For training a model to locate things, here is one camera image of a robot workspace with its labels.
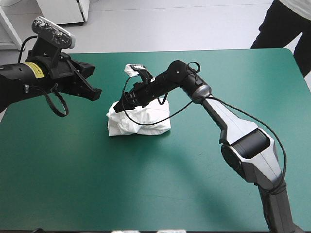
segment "white object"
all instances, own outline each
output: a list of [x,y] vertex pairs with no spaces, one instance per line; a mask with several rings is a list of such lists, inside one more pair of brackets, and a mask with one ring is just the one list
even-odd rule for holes
[[87,21],[89,0],[37,0],[44,18],[56,23]]
[[0,49],[2,50],[20,50],[22,41],[13,28],[8,17],[0,7]]
[[[143,135],[159,135],[171,128],[170,119],[151,126],[142,126],[132,122],[124,112],[116,113],[113,106],[107,113],[109,136],[130,135],[133,133]],[[149,124],[167,118],[170,115],[169,103],[166,100],[160,105],[157,100],[151,101],[145,108],[136,107],[134,110],[126,110],[128,115],[136,122]]]
[[130,77],[135,77],[135,76],[138,76],[139,73],[137,71],[134,71],[132,68],[131,68],[131,65],[132,64],[127,64],[124,68],[124,72],[130,76]]
[[311,20],[311,0],[280,0],[280,2],[303,18]]
[[2,113],[0,113],[0,123],[1,123],[1,121],[2,121],[2,118],[3,118],[4,114],[5,114],[5,111],[6,111],[6,109],[5,109],[5,110],[3,110],[3,112],[2,112]]

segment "black robotic arm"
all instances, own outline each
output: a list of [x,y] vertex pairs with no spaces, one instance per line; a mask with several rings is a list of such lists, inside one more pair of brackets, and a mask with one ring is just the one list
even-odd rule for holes
[[293,223],[274,139],[257,124],[237,117],[211,94],[211,87],[182,61],[152,78],[145,67],[131,65],[142,78],[125,92],[115,112],[146,106],[169,91],[181,87],[194,103],[201,104],[221,129],[219,143],[225,161],[247,182],[259,187],[264,217],[272,233],[303,233]]
[[[43,17],[33,21],[32,30],[38,36],[26,62],[19,58],[17,64],[0,66],[0,112],[14,102],[44,95],[54,113],[64,117],[69,111],[59,92],[97,100],[101,90],[86,81],[95,67],[61,52],[74,47],[74,35]],[[56,109],[49,93],[59,98],[64,113]]]

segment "green table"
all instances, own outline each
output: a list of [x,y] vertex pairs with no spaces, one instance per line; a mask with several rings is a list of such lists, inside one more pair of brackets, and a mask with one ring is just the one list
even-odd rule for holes
[[[63,95],[65,118],[43,97],[9,107],[0,124],[0,229],[267,231],[257,188],[225,163],[220,130],[200,105],[172,118],[163,135],[108,137],[106,113],[121,96],[125,64],[157,75],[177,59],[199,62],[214,96],[277,132],[294,221],[311,229],[311,96],[288,50],[72,56],[95,65],[88,81],[101,98]],[[168,100],[172,113],[189,102],[181,89]]]

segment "floor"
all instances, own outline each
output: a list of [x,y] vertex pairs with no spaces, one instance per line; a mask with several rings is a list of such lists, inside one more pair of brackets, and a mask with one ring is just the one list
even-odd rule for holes
[[[67,52],[246,49],[257,36],[271,2],[91,0],[87,23],[64,26],[77,38],[75,48]],[[36,0],[21,0],[3,10],[22,40],[34,34],[31,22],[42,15]],[[293,51],[298,39],[287,48]],[[16,63],[17,57],[16,50],[0,50],[0,65]],[[310,89],[310,74],[306,82]]]

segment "person's leg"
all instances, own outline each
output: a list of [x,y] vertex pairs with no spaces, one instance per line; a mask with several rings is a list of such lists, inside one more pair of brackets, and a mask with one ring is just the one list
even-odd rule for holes
[[251,48],[284,47],[303,31],[306,21],[279,0],[274,0]]
[[294,51],[294,58],[305,77],[311,71],[311,22],[309,28],[302,32]]

